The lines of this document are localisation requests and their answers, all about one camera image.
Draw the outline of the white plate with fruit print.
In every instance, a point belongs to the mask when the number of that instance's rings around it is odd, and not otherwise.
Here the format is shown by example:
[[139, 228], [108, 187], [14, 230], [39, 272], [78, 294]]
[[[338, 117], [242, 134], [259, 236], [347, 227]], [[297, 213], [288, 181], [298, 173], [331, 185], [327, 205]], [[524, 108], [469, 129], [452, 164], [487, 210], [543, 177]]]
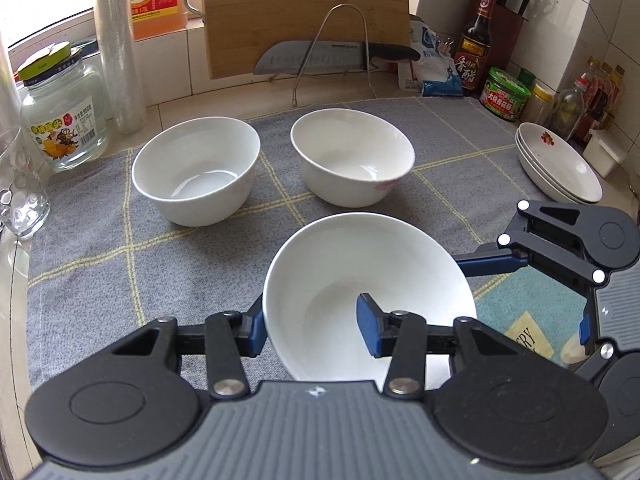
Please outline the white plate with fruit print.
[[525, 151], [547, 177], [588, 204], [602, 200], [602, 186], [596, 173], [582, 155], [560, 136], [533, 122], [522, 122], [516, 132], [521, 135]]

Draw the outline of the white ceramic bowl floral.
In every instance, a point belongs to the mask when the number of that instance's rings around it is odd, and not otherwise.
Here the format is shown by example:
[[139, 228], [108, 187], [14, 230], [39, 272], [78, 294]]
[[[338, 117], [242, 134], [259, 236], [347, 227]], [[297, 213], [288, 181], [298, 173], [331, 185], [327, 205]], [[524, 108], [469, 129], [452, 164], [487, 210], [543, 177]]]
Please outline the white ceramic bowl floral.
[[416, 162], [397, 127], [360, 110], [314, 110], [294, 122], [290, 139], [307, 188], [343, 208], [380, 202]]

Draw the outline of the white plate fruit print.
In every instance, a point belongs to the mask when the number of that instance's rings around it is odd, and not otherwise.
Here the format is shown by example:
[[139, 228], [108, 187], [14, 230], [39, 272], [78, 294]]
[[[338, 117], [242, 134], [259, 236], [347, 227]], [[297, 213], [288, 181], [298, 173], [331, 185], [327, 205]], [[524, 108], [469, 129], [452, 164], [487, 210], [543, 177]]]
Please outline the white plate fruit print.
[[560, 186], [555, 182], [555, 180], [551, 179], [550, 177], [547, 177], [547, 176], [546, 176], [546, 175], [545, 175], [545, 174], [544, 174], [540, 169], [538, 169], [538, 168], [537, 168], [537, 166], [535, 165], [535, 161], [534, 161], [533, 157], [532, 157], [532, 156], [530, 156], [530, 155], [525, 151], [525, 145], [524, 145], [523, 140], [521, 139], [521, 135], [520, 135], [520, 133], [519, 133], [519, 132], [515, 133], [514, 140], [515, 140], [515, 146], [519, 145], [519, 146], [522, 148], [522, 150], [523, 150], [523, 151], [524, 151], [524, 153], [525, 153], [525, 156], [528, 158], [528, 160], [530, 161], [530, 163], [534, 166], [534, 168], [535, 168], [535, 169], [536, 169], [536, 170], [537, 170], [537, 171], [538, 171], [538, 172], [539, 172], [543, 177], [545, 177], [549, 182], [551, 182], [551, 183], [555, 184], [555, 185], [556, 185], [556, 186], [557, 186], [561, 191], [563, 191], [563, 192], [567, 193], [569, 196], [572, 196], [572, 197], [576, 198], [576, 200], [580, 200], [581, 202], [584, 202], [584, 205], [588, 205], [588, 202], [586, 202], [585, 200], [582, 200], [581, 198], [578, 198], [578, 197], [576, 197], [576, 196], [574, 196], [574, 195], [570, 194], [569, 192], [566, 192], [566, 191], [564, 190], [564, 188], [561, 188], [561, 187], [560, 187]]

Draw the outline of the white plastic seasoning box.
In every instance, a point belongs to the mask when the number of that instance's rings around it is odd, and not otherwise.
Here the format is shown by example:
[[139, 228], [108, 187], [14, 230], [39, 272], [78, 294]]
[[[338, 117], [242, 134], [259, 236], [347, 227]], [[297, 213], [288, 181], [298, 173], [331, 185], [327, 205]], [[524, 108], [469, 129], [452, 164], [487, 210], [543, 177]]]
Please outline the white plastic seasoning box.
[[590, 139], [584, 151], [584, 159], [606, 179], [626, 159], [627, 153], [605, 130], [590, 130]]

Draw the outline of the clear glass bottle red cap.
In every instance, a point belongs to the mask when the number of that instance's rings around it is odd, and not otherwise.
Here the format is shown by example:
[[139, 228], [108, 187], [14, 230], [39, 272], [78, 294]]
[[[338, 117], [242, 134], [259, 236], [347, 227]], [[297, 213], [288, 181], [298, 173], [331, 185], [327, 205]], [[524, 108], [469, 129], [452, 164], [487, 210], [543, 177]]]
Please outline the clear glass bottle red cap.
[[560, 92], [546, 119], [546, 127], [564, 140], [568, 140], [585, 113], [584, 94], [589, 82], [584, 76], [578, 77], [574, 86]]

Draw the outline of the dark sauce bottle gold cap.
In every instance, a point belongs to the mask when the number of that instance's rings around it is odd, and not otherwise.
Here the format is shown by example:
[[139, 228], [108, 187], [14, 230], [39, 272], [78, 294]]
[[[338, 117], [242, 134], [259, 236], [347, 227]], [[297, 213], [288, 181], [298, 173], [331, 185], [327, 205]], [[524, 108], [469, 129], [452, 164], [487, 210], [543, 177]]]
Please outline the dark sauce bottle gold cap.
[[596, 78], [596, 90], [588, 105], [588, 128], [597, 129], [605, 118], [615, 96], [615, 84], [612, 81], [612, 67], [603, 62]]

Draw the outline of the yellow lid spice jar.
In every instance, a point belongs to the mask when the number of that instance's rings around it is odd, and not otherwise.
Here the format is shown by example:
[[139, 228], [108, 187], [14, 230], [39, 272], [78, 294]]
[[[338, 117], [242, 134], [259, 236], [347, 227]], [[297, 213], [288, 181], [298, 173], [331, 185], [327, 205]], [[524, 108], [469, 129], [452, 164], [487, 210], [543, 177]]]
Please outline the yellow lid spice jar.
[[554, 96], [554, 92], [536, 81], [532, 88], [532, 95], [528, 98], [522, 111], [520, 121], [541, 125], [549, 114]]

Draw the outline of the yellow oil bottle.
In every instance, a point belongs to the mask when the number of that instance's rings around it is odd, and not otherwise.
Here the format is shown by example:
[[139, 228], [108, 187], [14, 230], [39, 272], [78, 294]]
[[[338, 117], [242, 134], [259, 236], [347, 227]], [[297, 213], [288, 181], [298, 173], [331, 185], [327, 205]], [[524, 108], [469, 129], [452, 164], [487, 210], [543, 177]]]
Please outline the yellow oil bottle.
[[620, 97], [624, 91], [625, 69], [621, 65], [616, 65], [610, 73], [611, 92], [608, 97], [608, 117], [615, 118], [617, 109], [620, 106]]

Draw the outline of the green lid sauce tub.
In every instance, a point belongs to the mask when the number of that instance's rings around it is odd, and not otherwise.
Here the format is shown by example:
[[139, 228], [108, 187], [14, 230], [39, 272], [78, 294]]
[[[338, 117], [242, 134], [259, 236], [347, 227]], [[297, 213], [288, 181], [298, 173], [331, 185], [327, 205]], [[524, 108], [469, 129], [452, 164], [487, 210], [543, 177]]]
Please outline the green lid sauce tub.
[[521, 81], [504, 70], [491, 67], [480, 92], [480, 104], [506, 122], [515, 122], [531, 95]]

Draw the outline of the green cap spice jar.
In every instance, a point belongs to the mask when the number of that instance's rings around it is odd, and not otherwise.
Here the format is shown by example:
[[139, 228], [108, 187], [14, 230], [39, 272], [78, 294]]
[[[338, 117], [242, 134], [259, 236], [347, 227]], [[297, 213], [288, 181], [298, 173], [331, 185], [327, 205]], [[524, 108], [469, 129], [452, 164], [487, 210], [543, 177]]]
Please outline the green cap spice jar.
[[529, 70], [526, 70], [526, 68], [522, 67], [518, 73], [518, 80], [521, 81], [525, 87], [533, 89], [536, 82], [536, 76]]

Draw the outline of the dark vinegar bottle red label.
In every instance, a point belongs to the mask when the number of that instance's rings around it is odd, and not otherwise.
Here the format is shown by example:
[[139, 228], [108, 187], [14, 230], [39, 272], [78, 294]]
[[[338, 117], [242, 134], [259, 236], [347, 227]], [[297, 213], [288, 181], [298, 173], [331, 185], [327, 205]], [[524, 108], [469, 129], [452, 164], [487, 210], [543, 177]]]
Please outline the dark vinegar bottle red label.
[[462, 32], [454, 54], [454, 66], [464, 94], [473, 93], [480, 83], [491, 47], [490, 21], [496, 0], [480, 0], [475, 20]]

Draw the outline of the dark red knife block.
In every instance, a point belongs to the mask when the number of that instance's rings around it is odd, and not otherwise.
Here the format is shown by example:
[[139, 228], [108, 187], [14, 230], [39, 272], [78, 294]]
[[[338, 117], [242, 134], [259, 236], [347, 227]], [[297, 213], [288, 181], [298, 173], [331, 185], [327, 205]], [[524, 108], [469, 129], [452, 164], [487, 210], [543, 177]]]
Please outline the dark red knife block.
[[[468, 7], [468, 15], [466, 17], [470, 19], [470, 23], [475, 20], [479, 2], [480, 0], [472, 0]], [[520, 14], [510, 11], [505, 6], [500, 6], [496, 0], [490, 21], [491, 47], [482, 76], [480, 76], [480, 83], [488, 75], [488, 70], [491, 67], [497, 67], [499, 70], [506, 69], [518, 42], [523, 24], [524, 18]]]

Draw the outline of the clear glass cup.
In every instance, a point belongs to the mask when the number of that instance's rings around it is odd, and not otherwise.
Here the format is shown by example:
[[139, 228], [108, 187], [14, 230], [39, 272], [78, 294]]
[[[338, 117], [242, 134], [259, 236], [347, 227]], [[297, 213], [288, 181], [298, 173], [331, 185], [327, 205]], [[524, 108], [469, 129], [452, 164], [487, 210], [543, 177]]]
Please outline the clear glass cup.
[[50, 203], [30, 166], [21, 128], [1, 133], [1, 223], [18, 238], [31, 238], [46, 222]]

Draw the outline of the glass jar green lid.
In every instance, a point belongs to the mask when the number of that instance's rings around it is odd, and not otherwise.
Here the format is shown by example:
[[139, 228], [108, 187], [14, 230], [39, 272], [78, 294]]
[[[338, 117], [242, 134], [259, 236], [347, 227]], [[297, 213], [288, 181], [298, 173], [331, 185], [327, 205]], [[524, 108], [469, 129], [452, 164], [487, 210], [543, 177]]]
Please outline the glass jar green lid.
[[26, 94], [21, 120], [55, 172], [98, 157], [107, 144], [106, 94], [101, 75], [67, 41], [49, 44], [17, 70]]

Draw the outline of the bamboo cutting board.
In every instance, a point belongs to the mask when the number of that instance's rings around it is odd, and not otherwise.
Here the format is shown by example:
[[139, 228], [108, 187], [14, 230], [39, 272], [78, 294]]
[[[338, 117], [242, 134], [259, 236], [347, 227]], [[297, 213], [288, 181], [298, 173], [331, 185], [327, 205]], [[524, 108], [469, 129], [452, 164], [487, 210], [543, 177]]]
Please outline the bamboo cutting board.
[[202, 0], [208, 73], [249, 74], [285, 40], [408, 44], [409, 0]]

